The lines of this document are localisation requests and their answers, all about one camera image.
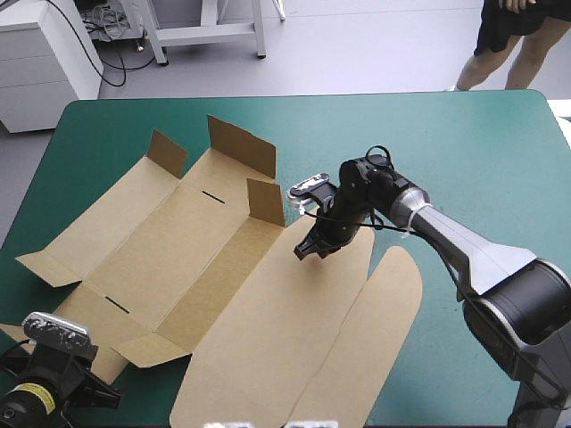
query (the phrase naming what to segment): cabinet drawer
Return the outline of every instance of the cabinet drawer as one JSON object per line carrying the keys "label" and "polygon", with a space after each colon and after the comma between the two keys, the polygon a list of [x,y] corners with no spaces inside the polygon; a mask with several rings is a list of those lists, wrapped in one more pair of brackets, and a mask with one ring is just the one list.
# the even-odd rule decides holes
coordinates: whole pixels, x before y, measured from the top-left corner
{"label": "cabinet drawer", "polygon": [[0,87],[36,85],[67,80],[55,56],[0,61]]}
{"label": "cabinet drawer", "polygon": [[0,31],[0,60],[53,55],[41,29]]}
{"label": "cabinet drawer", "polygon": [[52,129],[77,99],[68,82],[0,87],[0,121],[10,132]]}

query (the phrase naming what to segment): person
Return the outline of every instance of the person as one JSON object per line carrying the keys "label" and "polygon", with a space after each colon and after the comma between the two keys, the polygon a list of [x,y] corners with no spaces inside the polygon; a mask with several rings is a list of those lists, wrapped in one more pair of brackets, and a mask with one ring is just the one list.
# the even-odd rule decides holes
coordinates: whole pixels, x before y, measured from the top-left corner
{"label": "person", "polygon": [[523,38],[506,89],[528,87],[549,50],[571,28],[571,0],[484,0],[476,50],[452,90],[483,83]]}

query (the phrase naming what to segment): cardboard flap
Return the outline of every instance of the cardboard flap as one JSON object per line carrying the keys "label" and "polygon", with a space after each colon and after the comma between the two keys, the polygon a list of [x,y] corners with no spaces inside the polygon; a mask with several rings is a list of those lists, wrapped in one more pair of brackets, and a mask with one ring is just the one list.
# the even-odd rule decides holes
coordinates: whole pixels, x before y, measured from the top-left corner
{"label": "cardboard flap", "polygon": [[162,321],[157,333],[192,352],[283,230],[248,218]]}
{"label": "cardboard flap", "polygon": [[95,289],[85,281],[54,313],[89,329],[92,342],[99,347],[93,373],[112,383],[128,363],[112,346],[145,336],[148,331]]}
{"label": "cardboard flap", "polygon": [[179,181],[142,158],[43,251],[18,260],[53,286],[85,279],[162,204]]}
{"label": "cardboard flap", "polygon": [[250,217],[285,226],[282,192],[279,185],[247,179]]}
{"label": "cardboard flap", "polygon": [[139,368],[157,366],[190,354],[157,333],[150,333],[113,348]]}
{"label": "cardboard flap", "polygon": [[312,224],[304,217],[284,230],[200,341],[171,414],[173,428],[244,415],[259,427],[287,420],[367,281],[374,241],[363,228],[342,251],[300,262],[294,246]]}
{"label": "cardboard flap", "polygon": [[155,129],[151,137],[151,145],[147,157],[157,165],[166,169],[176,178],[182,177],[186,162],[186,150],[176,144],[161,131]]}
{"label": "cardboard flap", "polygon": [[421,299],[417,265],[402,247],[391,247],[353,304],[325,363],[289,419],[334,419],[341,427],[364,426]]}
{"label": "cardboard flap", "polygon": [[276,146],[224,120],[208,116],[211,147],[244,165],[276,178]]}
{"label": "cardboard flap", "polygon": [[[28,339],[28,336],[24,334],[24,329],[19,325],[0,324],[0,330],[9,335],[16,342],[25,341]],[[31,345],[24,345],[22,348],[26,350],[28,354],[31,353],[31,351],[34,349],[34,347]]]}
{"label": "cardboard flap", "polygon": [[52,287],[62,287],[82,279],[58,259],[52,257],[47,250],[25,254],[16,259]]}

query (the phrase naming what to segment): black skirt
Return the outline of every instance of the black skirt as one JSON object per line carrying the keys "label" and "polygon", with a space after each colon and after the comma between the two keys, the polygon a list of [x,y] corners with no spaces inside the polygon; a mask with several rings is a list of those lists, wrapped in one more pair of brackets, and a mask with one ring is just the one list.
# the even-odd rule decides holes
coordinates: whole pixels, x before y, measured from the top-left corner
{"label": "black skirt", "polygon": [[482,9],[482,26],[474,55],[490,49],[503,51],[513,36],[529,36],[537,31],[546,17],[571,21],[571,0],[537,0],[519,13],[500,8],[498,0],[485,0]]}

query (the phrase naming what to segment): white cabinet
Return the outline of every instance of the white cabinet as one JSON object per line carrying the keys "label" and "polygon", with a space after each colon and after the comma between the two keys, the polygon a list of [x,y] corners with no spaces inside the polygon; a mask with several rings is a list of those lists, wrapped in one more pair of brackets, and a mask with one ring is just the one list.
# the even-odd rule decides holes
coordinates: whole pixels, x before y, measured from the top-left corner
{"label": "white cabinet", "polygon": [[[73,1],[54,3],[103,72]],[[55,128],[66,105],[97,99],[100,85],[70,25],[48,2],[20,0],[0,12],[0,121],[10,132]]]}

